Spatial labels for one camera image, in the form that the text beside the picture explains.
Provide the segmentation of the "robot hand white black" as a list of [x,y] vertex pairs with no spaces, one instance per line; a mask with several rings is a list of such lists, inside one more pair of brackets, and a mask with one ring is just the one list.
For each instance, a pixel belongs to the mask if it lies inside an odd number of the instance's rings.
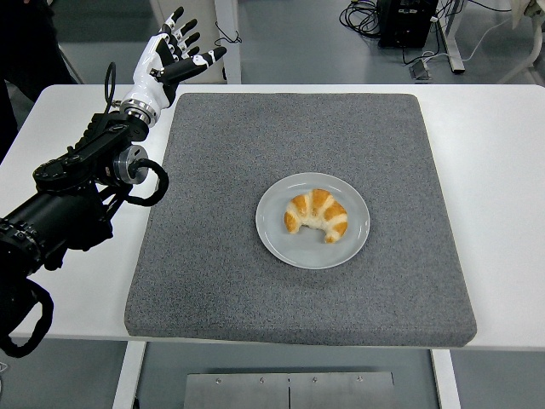
[[207,71],[226,53],[223,46],[200,53],[193,44],[200,38],[197,21],[176,27],[184,9],[176,9],[150,37],[133,74],[133,88],[123,98],[124,111],[139,110],[151,121],[172,105],[179,83]]

